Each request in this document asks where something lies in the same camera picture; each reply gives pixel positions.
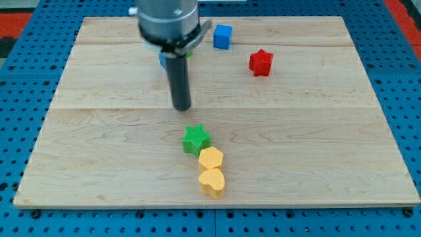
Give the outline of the grey tool mounting bracket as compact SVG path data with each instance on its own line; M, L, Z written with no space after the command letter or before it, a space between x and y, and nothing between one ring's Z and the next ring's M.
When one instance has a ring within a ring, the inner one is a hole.
M206 20L199 24L191 33L180 39L159 39L141 33L142 41L152 50L165 57L185 57L192 52L204 39L212 27L212 21Z

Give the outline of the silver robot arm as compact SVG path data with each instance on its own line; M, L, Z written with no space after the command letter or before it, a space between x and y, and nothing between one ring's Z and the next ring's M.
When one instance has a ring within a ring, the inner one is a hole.
M137 0L141 37L164 57L173 107L191 107L187 54L204 39L212 22L200 21L196 0Z

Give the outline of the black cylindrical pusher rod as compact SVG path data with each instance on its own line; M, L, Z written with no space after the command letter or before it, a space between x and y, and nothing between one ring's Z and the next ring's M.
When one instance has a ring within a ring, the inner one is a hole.
M173 107L177 111L187 111L191 107L187 55L165 61Z

